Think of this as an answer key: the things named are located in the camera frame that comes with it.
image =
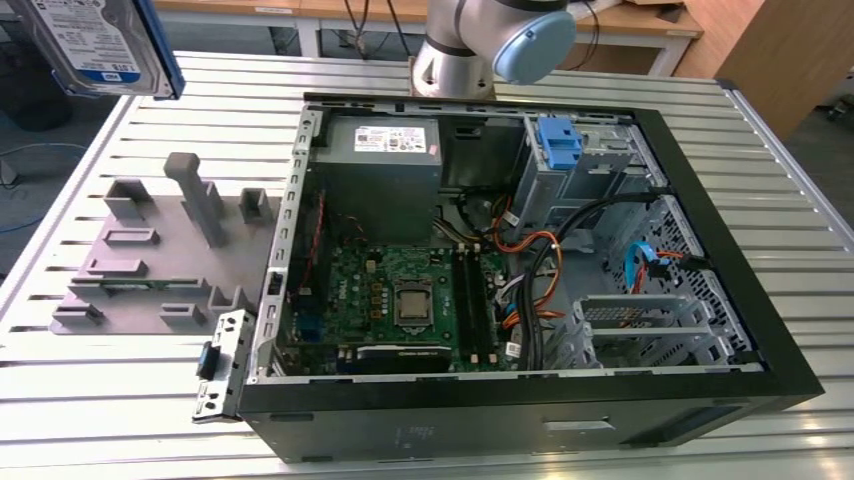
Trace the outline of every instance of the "metal frame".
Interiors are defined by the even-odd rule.
[[[408,91],[404,63],[177,56],[188,77],[184,97],[177,102],[118,101],[0,288],[0,466],[21,467],[5,470],[6,477],[581,475],[611,480],[631,472],[637,480],[712,480],[759,470],[779,479],[851,476],[854,255],[842,250],[836,231],[828,231],[822,205],[808,191],[800,193],[796,178],[786,177],[779,157],[755,133],[758,119],[735,108],[710,80],[555,72],[537,85],[496,84],[496,90],[504,100],[661,112],[827,392],[782,414],[750,417],[671,449],[283,464],[246,424],[189,422],[193,372],[209,337],[57,338],[38,331],[50,321],[56,300],[29,296],[64,293],[73,272],[62,269],[76,270],[88,248],[74,242],[94,238],[106,212],[102,200],[89,195],[105,193],[110,177],[142,176],[146,186],[161,189],[156,170],[180,135],[182,147],[204,159],[205,179],[216,179],[222,189],[263,186],[281,195],[275,185],[287,181],[289,157],[279,151],[292,148],[303,92]],[[238,88],[225,80],[237,74]]]

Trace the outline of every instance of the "hard drive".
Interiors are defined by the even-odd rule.
[[[150,0],[8,0],[69,94],[153,95],[184,89]]]

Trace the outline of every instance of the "ram slot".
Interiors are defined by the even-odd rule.
[[[463,361],[472,359],[475,349],[475,324],[468,304],[468,282],[465,280],[467,252],[453,252],[451,261],[451,275],[453,282],[453,306],[456,310],[456,336],[459,356]]]
[[[468,289],[468,312],[475,331],[475,350],[481,362],[492,361],[492,320],[487,312],[485,277],[480,268],[480,256],[465,255],[465,281]]]

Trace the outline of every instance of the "green motherboard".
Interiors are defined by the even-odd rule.
[[[465,353],[471,350],[465,344],[488,342],[492,348],[497,342],[488,298],[505,271],[505,258],[497,253],[471,251],[471,247],[464,255],[468,265],[476,264],[472,268],[476,273],[468,277],[463,277],[459,270],[455,272],[453,262],[459,265],[463,253],[451,248],[347,246],[335,249],[324,313],[313,316],[297,313],[296,319],[303,337],[300,363],[309,374],[341,373],[340,362],[329,358],[341,355],[335,345],[441,346],[452,351],[451,371],[505,368],[500,355]],[[469,291],[460,293],[460,278],[465,278],[481,296]],[[467,310],[476,311],[475,320],[480,322],[476,332],[465,332],[457,325],[457,304],[469,299],[476,302],[465,305]]]

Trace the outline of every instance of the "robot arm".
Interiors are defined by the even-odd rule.
[[[565,5],[565,0],[432,0],[412,67],[417,93],[484,98],[492,72],[512,84],[536,82],[575,42]]]

